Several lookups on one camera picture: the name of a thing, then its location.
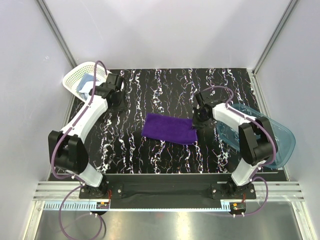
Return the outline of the purple microfiber towel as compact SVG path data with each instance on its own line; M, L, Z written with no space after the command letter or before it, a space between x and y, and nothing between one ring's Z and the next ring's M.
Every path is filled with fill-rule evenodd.
M148 113L141 131L146 138L180 145L192 145L198 141L197 130L189 118L177 118Z

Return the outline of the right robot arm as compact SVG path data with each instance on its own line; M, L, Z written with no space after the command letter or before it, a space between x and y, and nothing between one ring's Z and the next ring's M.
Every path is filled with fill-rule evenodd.
M224 123L238 133L241 160L222 187L232 198L239 198L253 181L260 167L273 162L277 154L275 135L268 118L253 117L244 114L228 104L199 103L194 108L192 125L196 129L204 128L209 120Z

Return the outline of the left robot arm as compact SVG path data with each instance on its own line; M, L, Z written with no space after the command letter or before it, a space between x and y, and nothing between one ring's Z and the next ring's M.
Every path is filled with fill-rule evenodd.
M90 187L90 192L97 198L108 193L103 174L96 170L89 161L85 147L86 138L96 121L108 110L122 111L127 106L126 88L121 90L95 89L80 111L60 131L51 131L48 135L49 159L51 172L57 179L75 177Z

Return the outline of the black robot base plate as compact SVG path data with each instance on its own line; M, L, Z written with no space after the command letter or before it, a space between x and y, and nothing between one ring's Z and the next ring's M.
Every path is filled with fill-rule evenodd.
M81 199L102 199L110 194L112 199L124 199L136 195L201 196L214 200L255 200L252 183L231 188L229 173L183 174L106 174L102 186L84 186L79 191Z

